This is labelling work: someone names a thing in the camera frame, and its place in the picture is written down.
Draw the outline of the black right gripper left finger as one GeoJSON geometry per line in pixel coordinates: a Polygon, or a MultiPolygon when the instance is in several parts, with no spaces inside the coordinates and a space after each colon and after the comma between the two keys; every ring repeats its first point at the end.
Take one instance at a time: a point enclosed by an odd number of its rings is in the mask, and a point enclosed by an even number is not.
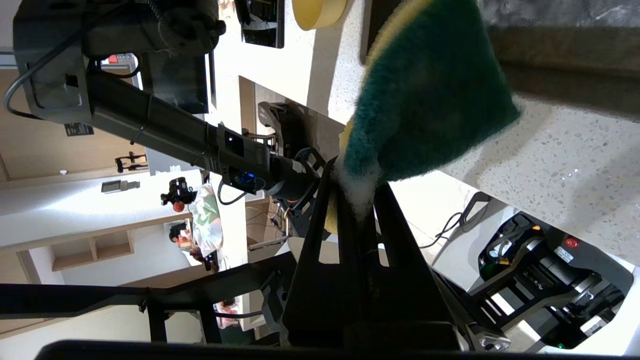
{"type": "Polygon", "coordinates": [[[345,192],[333,178],[335,162],[329,160],[323,169],[282,316],[292,346],[341,348],[345,327],[366,314],[360,228],[345,192]],[[338,263],[320,261],[330,198],[337,212],[338,263]]]}

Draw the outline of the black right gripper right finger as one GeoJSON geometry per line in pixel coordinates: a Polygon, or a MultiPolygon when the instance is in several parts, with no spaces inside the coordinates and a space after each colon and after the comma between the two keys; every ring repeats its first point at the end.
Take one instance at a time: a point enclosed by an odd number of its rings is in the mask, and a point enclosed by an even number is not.
{"type": "Polygon", "coordinates": [[[376,239],[364,243],[366,310],[375,346],[459,351],[458,328],[390,184],[375,191],[374,209],[387,266],[376,239]]]}

